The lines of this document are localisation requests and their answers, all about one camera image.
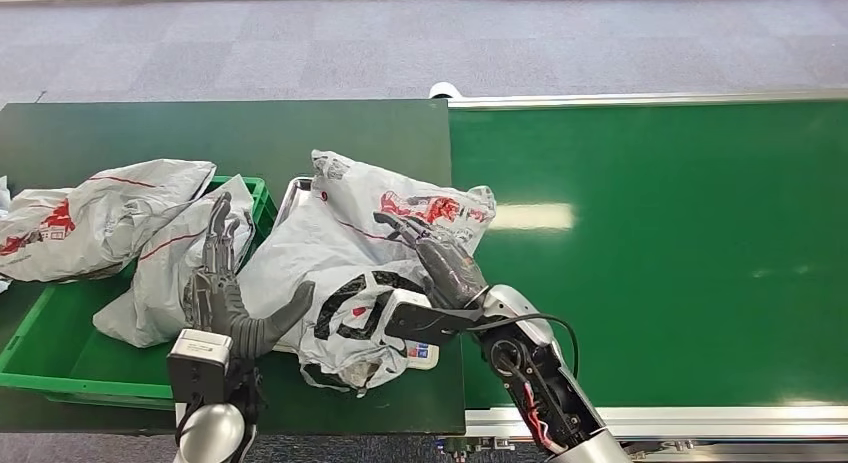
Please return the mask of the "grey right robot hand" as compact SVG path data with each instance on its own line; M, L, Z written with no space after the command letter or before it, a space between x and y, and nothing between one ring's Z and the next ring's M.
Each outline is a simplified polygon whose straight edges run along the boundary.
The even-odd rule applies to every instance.
M424 290L431 305L445 310L476 310L489 288L474 258L447 229L416 216L374 212L377 223L387 224L391 240L403 240L417 254L426 272Z

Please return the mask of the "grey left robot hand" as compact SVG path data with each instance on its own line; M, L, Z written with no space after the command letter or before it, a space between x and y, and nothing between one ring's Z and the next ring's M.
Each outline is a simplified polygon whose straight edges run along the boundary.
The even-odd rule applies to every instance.
M284 307L264 318L253 318L246 310L236 275L235 232L240 222L228 223L232 195L225 191L212 205L204 235L201 266L188 285L186 304L191 309L191 327L232 339L230 353L253 360L272 351L312 305L315 283L304 280Z

